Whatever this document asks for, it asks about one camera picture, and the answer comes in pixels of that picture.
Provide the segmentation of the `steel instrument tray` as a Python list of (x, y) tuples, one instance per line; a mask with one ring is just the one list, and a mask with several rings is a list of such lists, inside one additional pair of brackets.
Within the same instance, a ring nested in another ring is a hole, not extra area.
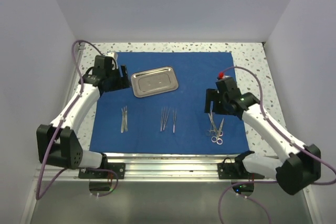
[(136, 72), (131, 76), (133, 94), (137, 98), (171, 92), (179, 87), (172, 67), (160, 67)]

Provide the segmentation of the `steel scalpel handle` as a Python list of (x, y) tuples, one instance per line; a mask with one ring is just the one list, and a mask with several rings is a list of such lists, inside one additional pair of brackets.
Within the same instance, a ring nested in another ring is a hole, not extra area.
[(127, 106), (124, 107), (124, 112), (123, 112), (123, 118), (124, 118), (124, 131), (128, 131), (128, 108)]
[(124, 132), (124, 118), (125, 118), (125, 108), (123, 107), (122, 109), (121, 109), (121, 112), (122, 112), (122, 122), (121, 122), (121, 133), (123, 133)]

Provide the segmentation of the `steel surgical scissors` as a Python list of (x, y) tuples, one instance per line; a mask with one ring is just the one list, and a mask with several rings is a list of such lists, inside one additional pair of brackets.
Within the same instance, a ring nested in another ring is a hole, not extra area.
[(222, 145), (223, 144), (223, 140), (221, 138), (223, 136), (223, 131), (222, 131), (223, 125), (224, 125), (224, 119), (221, 120), (221, 123), (220, 123), (219, 128), (218, 128), (218, 134), (217, 135), (213, 135), (211, 137), (211, 141), (213, 143), (218, 144), (218, 145)]

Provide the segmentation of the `blue surgical cloth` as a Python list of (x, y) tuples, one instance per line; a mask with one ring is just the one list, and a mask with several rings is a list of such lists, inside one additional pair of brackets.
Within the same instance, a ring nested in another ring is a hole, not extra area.
[[(216, 87), (218, 74), (234, 76), (233, 58), (227, 52), (121, 52), (118, 63), (128, 73), (170, 66), (177, 90), (137, 98), (132, 89), (104, 93), (97, 102), (90, 150), (105, 153), (239, 154), (249, 149), (244, 123), (234, 116), (214, 115), (217, 126), (224, 119), (223, 144), (206, 136), (210, 127), (204, 112), (206, 90)], [(122, 112), (128, 108), (128, 131), (121, 133)], [(170, 108), (165, 130), (160, 132), (161, 110)], [(177, 109), (173, 134), (173, 109)]]

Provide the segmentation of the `steel tweezers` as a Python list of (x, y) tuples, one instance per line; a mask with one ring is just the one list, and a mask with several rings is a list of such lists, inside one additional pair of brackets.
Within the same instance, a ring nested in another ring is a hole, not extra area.
[(176, 128), (176, 116), (177, 116), (177, 109), (173, 109), (173, 134), (175, 134), (175, 128)]
[(165, 107), (161, 110), (161, 120), (160, 120), (160, 132), (163, 130), (164, 118), (165, 117)]
[(164, 124), (163, 124), (163, 130), (165, 130), (165, 127), (166, 127), (166, 124), (167, 124), (167, 121), (168, 121), (168, 118), (169, 118), (169, 114), (170, 114), (170, 108), (168, 107), (165, 107), (165, 119), (164, 119)]

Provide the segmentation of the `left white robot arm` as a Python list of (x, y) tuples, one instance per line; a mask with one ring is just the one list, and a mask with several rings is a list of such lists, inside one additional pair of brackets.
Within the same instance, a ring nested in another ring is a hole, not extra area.
[(118, 54), (97, 55), (94, 65), (79, 79), (77, 89), (62, 112), (36, 131), (39, 161), (65, 169), (90, 168), (104, 178), (109, 165), (102, 153), (85, 151), (77, 138), (78, 130), (91, 107), (104, 93), (129, 88), (126, 65), (119, 65)]

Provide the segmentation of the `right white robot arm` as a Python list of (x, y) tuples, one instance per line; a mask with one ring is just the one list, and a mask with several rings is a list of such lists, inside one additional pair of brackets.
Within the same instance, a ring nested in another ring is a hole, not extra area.
[(244, 179), (252, 174), (274, 179), (289, 195), (320, 179), (321, 164), (315, 158), (321, 156), (321, 151), (317, 146), (308, 146), (290, 135), (265, 112), (258, 98), (250, 92), (241, 93), (234, 78), (224, 77), (216, 82), (216, 86), (216, 89), (206, 90), (205, 113), (239, 118), (277, 154), (277, 158), (271, 158), (245, 151), (232, 163), (220, 163), (218, 169), (227, 172), (230, 179)]

